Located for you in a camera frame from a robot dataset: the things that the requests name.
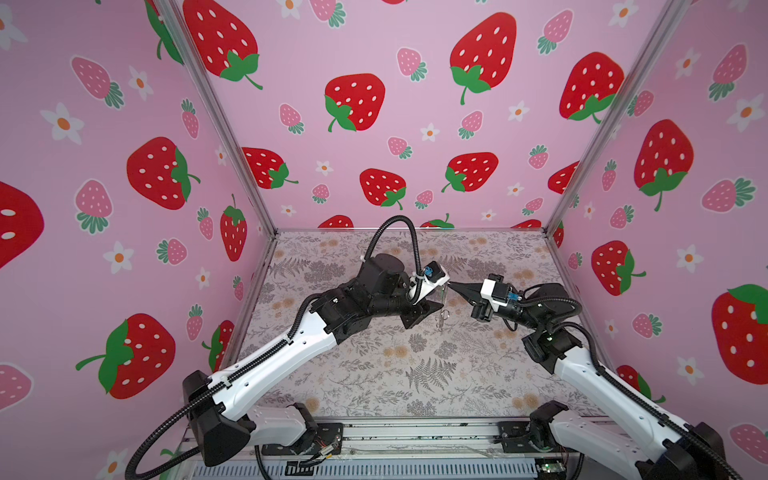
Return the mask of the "large perforated metal keyring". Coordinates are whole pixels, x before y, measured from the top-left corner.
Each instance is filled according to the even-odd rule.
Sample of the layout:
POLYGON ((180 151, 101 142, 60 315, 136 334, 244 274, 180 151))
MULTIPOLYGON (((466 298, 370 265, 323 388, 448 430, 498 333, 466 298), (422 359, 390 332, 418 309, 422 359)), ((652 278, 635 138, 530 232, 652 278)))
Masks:
POLYGON ((439 288, 439 303, 441 304, 441 309, 437 313, 436 318, 436 329, 440 333, 442 333, 444 330, 446 319, 450 317, 450 311, 446 309, 446 299, 447 286, 443 285, 439 288))

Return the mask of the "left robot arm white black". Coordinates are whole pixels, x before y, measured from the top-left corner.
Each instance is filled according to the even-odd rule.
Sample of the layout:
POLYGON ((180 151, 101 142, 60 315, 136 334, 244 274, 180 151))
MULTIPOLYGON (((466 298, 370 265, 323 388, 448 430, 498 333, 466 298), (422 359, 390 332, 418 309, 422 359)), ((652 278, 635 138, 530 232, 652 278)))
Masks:
POLYGON ((356 277, 309 296, 292 326, 244 360, 207 375, 200 370, 182 383, 191 407, 187 417, 205 465, 220 465, 247 447, 279 445, 302 455, 330 447, 303 403, 259 408, 273 386, 314 357, 368 328, 375 317, 397 316, 412 328, 439 311, 429 294, 449 281, 437 262, 410 278, 400 260, 378 254, 356 277))

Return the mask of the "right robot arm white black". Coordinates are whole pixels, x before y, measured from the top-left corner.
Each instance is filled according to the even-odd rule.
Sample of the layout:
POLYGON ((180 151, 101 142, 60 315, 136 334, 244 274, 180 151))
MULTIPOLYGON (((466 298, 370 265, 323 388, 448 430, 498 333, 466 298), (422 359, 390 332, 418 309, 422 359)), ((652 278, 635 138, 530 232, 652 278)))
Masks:
POLYGON ((554 402, 530 417, 530 441, 576 450, 626 479, 736 479, 721 436, 709 425, 692 425, 636 391, 598 359, 595 340, 575 322, 581 304, 559 283, 518 290, 500 275, 481 283, 451 282, 472 307, 472 318, 501 319, 529 329, 529 357, 571 385, 618 427, 594 425, 554 402))

